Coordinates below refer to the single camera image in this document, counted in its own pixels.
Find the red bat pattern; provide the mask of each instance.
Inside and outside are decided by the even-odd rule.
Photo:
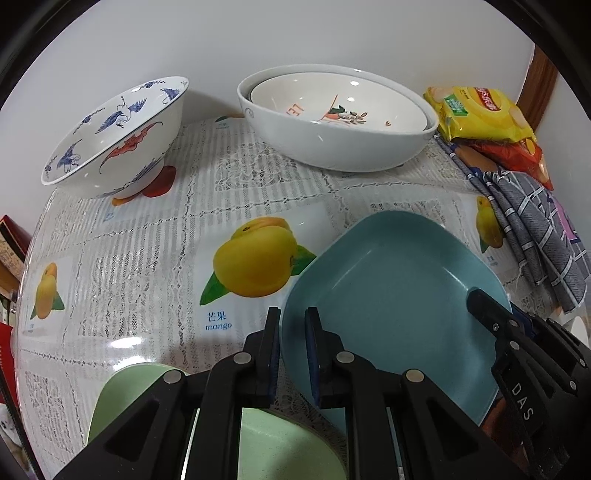
[[[110,158],[116,157],[118,155],[123,155],[126,152],[131,152],[131,151],[135,150],[136,148],[138,148],[138,145],[142,142],[142,140],[145,138],[145,136],[148,135],[148,130],[150,130],[150,128],[152,128],[156,124],[162,125],[162,122],[154,122],[153,124],[149,124],[136,137],[130,137],[127,140],[125,140],[125,143],[123,145],[121,145],[120,147],[114,148],[111,151],[111,153],[109,153],[105,157],[105,159],[102,161],[102,163],[100,164],[99,173],[101,173],[101,171],[100,171],[101,168],[106,163],[106,161],[109,160]]]

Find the lace tablecloth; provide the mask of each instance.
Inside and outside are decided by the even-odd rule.
[[[556,306],[548,290],[527,283],[506,243],[481,253],[478,193],[434,141],[401,167],[343,174],[283,157],[244,119],[229,118],[182,127],[166,163],[177,176],[161,197],[114,207],[111,199],[80,200],[58,189],[37,227],[15,359],[25,428],[47,478],[85,445],[95,402],[114,371],[145,361],[203,371],[262,328],[264,316],[236,319],[242,328],[213,342],[198,328],[194,256],[209,232],[226,223],[322,205],[339,234],[380,210],[420,213],[481,256],[524,310],[543,316]],[[65,308],[31,318],[37,285],[52,262]],[[342,435],[294,389],[283,367],[273,409],[345,454]]]

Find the green leaf illustration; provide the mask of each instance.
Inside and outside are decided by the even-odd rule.
[[[294,266],[291,269],[291,275],[299,275],[304,271],[304,269],[312,263],[312,260],[316,258],[312,252],[307,250],[305,247],[301,245],[297,246],[297,253],[294,257]]]
[[[205,285],[205,288],[203,289],[199,304],[207,305],[208,303],[217,300],[219,297],[223,297],[226,293],[230,293],[230,290],[222,285],[222,283],[217,279],[216,273],[214,272],[212,273],[212,276],[209,277],[207,285]]]
[[[486,252],[486,249],[488,248],[488,244],[481,238],[480,239],[480,251],[482,253]]]
[[[60,294],[56,292],[56,296],[53,297],[53,305],[51,306],[52,310],[64,310],[64,303],[61,300]]]

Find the red snack package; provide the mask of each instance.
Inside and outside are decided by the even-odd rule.
[[[554,190],[542,149],[533,139],[524,138],[517,143],[470,140],[467,144],[507,170],[527,173],[548,190]]]
[[[4,373],[4,377],[6,378],[8,389],[12,394],[12,399],[14,400],[14,403],[18,405],[17,385],[14,378],[14,360],[10,351],[11,332],[12,327],[5,323],[0,323],[0,368],[2,368],[2,373]],[[0,403],[6,403],[1,395]]]

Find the yellow snack package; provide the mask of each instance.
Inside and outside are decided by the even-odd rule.
[[[454,138],[516,143],[535,141],[519,107],[500,90],[477,87],[429,87],[425,100],[439,116],[439,130]]]

